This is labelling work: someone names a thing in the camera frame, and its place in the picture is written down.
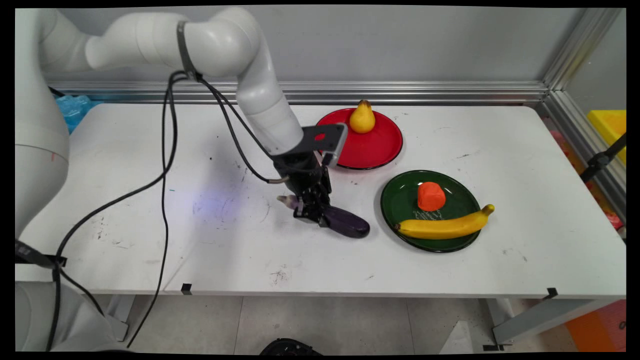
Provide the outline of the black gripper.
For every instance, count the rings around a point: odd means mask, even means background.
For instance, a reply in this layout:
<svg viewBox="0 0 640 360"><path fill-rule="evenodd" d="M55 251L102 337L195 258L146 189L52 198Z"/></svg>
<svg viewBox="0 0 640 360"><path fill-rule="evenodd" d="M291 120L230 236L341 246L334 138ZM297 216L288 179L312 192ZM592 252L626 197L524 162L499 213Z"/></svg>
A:
<svg viewBox="0 0 640 360"><path fill-rule="evenodd" d="M288 177L285 186L293 192L293 217L304 223L330 226L332 192L329 169L318 162L314 152L275 155L273 165L278 174ZM319 198L311 188L320 185Z"/></svg>

